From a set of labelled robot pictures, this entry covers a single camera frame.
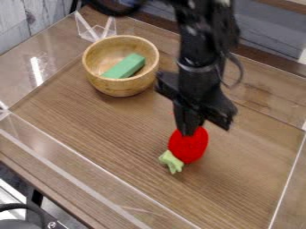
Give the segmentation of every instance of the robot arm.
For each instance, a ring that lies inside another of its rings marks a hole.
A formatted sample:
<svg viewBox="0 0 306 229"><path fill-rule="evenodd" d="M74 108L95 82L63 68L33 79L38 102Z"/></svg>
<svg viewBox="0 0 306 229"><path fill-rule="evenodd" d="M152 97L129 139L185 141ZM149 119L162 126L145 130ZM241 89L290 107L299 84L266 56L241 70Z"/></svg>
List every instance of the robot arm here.
<svg viewBox="0 0 306 229"><path fill-rule="evenodd" d="M233 16L234 0L164 0L176 8L181 32L180 74L160 72L157 91L174 101L176 123L184 136L193 136L206 120L229 130L237 107L224 95L226 58L244 68L230 53L238 45L240 29ZM89 3L106 15L127 16L137 13L146 0L122 12L110 9L102 0Z"/></svg>

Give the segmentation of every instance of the green block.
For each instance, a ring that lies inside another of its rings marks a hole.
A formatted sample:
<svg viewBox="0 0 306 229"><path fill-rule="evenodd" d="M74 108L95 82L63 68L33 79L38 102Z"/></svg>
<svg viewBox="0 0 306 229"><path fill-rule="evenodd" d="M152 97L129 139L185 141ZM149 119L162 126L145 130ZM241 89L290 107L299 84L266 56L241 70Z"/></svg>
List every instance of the green block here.
<svg viewBox="0 0 306 229"><path fill-rule="evenodd" d="M111 79L129 78L145 66L146 58L138 54L130 54L102 76Z"/></svg>

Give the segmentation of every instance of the wooden bowl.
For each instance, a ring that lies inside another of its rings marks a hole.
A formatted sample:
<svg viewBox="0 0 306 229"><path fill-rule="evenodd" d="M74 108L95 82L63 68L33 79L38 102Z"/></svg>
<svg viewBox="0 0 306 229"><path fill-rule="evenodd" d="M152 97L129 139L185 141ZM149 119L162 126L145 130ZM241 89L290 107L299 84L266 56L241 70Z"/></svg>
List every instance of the wooden bowl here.
<svg viewBox="0 0 306 229"><path fill-rule="evenodd" d="M146 65L134 76L110 79L101 76L129 54L146 57ZM160 65L160 52L156 45L135 36L115 36L99 40L83 55L87 79L94 87L114 97L129 97L144 92L154 83Z"/></svg>

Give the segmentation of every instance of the strawberry toy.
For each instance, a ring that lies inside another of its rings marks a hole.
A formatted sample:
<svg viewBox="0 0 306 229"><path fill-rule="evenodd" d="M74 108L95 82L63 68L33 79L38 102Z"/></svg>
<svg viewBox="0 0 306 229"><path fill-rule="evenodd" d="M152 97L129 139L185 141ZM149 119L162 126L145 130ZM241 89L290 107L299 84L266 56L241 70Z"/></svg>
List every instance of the strawberry toy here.
<svg viewBox="0 0 306 229"><path fill-rule="evenodd" d="M184 136L176 130L169 141L169 150L160 156L162 164L169 166L172 174L182 172L185 164L200 160L209 145L209 133L198 127L193 136Z"/></svg>

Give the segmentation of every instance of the black cable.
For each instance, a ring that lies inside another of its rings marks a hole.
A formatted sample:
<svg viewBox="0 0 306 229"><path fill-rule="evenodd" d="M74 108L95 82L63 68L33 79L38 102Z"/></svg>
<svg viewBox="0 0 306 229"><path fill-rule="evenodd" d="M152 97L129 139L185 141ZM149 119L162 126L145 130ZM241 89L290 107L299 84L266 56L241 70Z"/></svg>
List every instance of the black cable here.
<svg viewBox="0 0 306 229"><path fill-rule="evenodd" d="M86 3L93 5L103 14L113 17L126 17L133 16L145 6L148 0L140 0L138 3L133 7L127 7L126 9L117 11L111 9L102 0L86 0Z"/></svg>

